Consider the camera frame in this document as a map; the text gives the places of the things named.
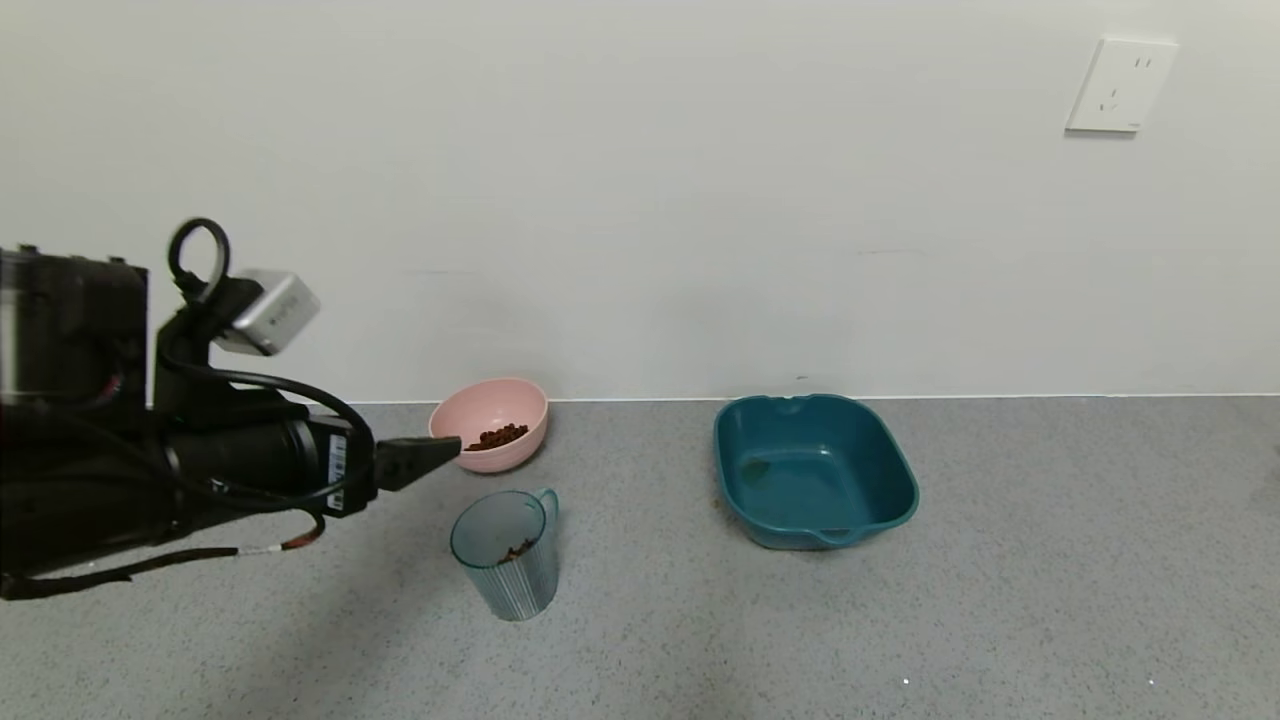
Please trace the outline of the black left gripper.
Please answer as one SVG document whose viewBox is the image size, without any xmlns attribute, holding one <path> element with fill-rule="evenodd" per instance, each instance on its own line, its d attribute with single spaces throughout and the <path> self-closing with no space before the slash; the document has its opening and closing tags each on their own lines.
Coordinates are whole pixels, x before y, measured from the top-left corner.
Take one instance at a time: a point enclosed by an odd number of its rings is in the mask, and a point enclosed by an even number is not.
<svg viewBox="0 0 1280 720">
<path fill-rule="evenodd" d="M 452 462 L 462 448 L 458 436 L 378 441 L 372 482 L 399 492 Z M 338 416 L 164 421 L 165 492 L 179 524 L 189 529 L 292 510 L 330 518 L 360 512 L 376 493 L 364 479 L 371 461 L 370 445 Z"/>
</svg>

